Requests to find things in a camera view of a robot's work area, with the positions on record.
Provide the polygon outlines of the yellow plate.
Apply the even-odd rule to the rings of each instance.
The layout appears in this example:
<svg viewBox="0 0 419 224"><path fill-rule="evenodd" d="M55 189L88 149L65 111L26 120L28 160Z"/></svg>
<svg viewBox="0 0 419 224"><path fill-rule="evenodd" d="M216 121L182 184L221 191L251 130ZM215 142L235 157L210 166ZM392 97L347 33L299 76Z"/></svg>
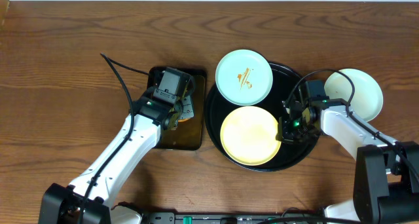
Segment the yellow plate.
<svg viewBox="0 0 419 224"><path fill-rule="evenodd" d="M278 120L256 106L239 107L229 113L220 129L221 145L241 165L258 166L272 160L280 150Z"/></svg>

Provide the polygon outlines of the light green plate ketchup streaks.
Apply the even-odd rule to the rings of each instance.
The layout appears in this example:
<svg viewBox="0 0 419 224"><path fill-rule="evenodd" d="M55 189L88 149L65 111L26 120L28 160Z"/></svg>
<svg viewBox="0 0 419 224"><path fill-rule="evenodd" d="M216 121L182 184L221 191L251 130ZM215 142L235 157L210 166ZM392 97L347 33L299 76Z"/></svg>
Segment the light green plate ketchup streaks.
<svg viewBox="0 0 419 224"><path fill-rule="evenodd" d="M230 103L255 105L268 96L273 85L273 73L268 61L258 52L234 50L218 63L215 84Z"/></svg>

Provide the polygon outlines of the light green plate orange smear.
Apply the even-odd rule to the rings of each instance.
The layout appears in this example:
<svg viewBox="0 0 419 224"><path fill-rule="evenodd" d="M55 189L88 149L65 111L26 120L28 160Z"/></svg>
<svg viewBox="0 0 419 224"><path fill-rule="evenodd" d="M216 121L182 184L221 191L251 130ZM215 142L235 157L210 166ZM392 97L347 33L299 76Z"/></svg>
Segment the light green plate orange smear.
<svg viewBox="0 0 419 224"><path fill-rule="evenodd" d="M384 97L379 84L366 72L358 69L342 69L355 86L352 109L364 120L371 121L382 110ZM325 93L331 99L342 98L346 101L352 93L349 81L338 73L333 73L325 82Z"/></svg>

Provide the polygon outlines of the orange green scrub sponge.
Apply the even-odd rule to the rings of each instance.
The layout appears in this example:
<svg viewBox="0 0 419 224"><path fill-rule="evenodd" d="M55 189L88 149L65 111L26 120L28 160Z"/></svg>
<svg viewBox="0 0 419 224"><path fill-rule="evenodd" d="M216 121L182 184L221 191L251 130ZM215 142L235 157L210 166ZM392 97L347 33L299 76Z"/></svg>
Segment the orange green scrub sponge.
<svg viewBox="0 0 419 224"><path fill-rule="evenodd" d="M188 121L189 119L191 118L179 119L178 122L185 122L185 121Z"/></svg>

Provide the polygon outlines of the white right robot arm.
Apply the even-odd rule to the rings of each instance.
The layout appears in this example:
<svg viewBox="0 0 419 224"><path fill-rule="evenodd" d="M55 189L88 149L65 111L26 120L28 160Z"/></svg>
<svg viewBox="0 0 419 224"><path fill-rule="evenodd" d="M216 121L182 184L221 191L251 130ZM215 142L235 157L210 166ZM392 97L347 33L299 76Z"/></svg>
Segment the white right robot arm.
<svg viewBox="0 0 419 224"><path fill-rule="evenodd" d="M355 158L353 198L325 209L362 223L418 220L418 144L382 134L343 99L296 102L280 117L278 139L298 144L324 133Z"/></svg>

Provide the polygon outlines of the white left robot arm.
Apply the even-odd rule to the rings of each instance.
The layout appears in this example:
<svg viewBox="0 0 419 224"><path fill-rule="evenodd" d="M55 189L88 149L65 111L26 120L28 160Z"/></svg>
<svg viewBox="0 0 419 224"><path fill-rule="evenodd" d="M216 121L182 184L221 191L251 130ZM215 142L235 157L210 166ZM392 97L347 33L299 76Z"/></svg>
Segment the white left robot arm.
<svg viewBox="0 0 419 224"><path fill-rule="evenodd" d="M53 183L43 195L40 223L141 223L130 208L113 210L114 201L140 160L161 140L161 133L194 116L191 93L170 94L148 88L103 153L66 187Z"/></svg>

